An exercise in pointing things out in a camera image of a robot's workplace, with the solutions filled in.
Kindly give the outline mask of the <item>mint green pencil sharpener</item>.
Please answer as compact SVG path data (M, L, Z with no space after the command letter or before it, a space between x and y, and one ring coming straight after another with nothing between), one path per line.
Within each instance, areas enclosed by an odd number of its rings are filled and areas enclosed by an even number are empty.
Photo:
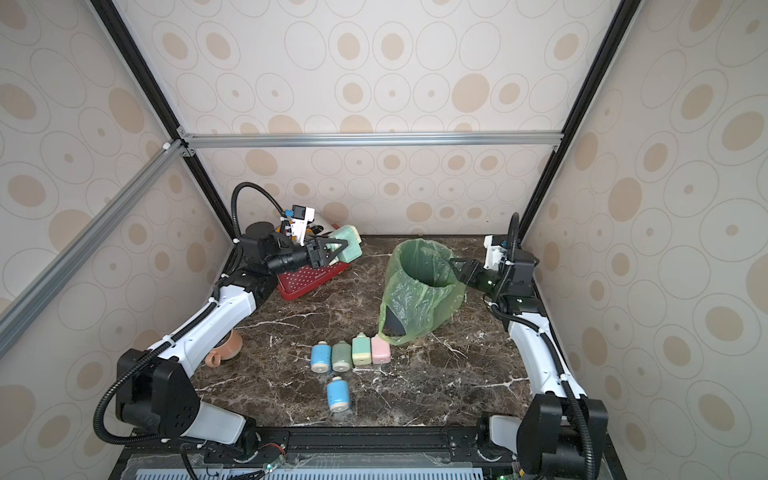
M328 236L330 243L326 246L331 255L330 264L351 263L362 255L362 238L353 225L344 225Z

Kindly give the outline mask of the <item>pink pencil sharpener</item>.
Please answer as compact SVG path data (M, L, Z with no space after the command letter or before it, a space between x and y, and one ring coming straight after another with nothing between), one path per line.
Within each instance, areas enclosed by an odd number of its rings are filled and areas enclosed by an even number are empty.
M387 341L376 335L370 339L370 343L372 363L374 365L383 365L391 362L391 348Z

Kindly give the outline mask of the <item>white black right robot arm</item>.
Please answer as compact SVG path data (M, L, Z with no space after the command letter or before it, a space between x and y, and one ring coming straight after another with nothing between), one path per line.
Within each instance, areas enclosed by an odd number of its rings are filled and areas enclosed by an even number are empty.
M481 440L512 452L526 474L595 479L608 413L578 384L557 347L533 282L539 261L521 247L519 226L514 214L506 234L486 236L483 262L449 261L461 283L483 293L489 312L515 343L532 390L523 418L487 415L480 423Z

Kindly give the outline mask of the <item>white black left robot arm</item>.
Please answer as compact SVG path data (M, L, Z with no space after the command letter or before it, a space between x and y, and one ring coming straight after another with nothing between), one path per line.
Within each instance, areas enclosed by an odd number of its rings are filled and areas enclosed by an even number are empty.
M217 345L255 313L277 288L282 274L304 267L317 270L350 263L361 254L355 228L331 233L308 232L313 209L284 209L265 188L241 182L240 193L261 193L280 216L280 224L256 222L237 227L233 260L225 267L207 303L178 329L144 351L121 356L115 382L106 390L93 416L97 438L111 445L155 439L193 438L224 445L239 444L246 418L201 401L191 378Z

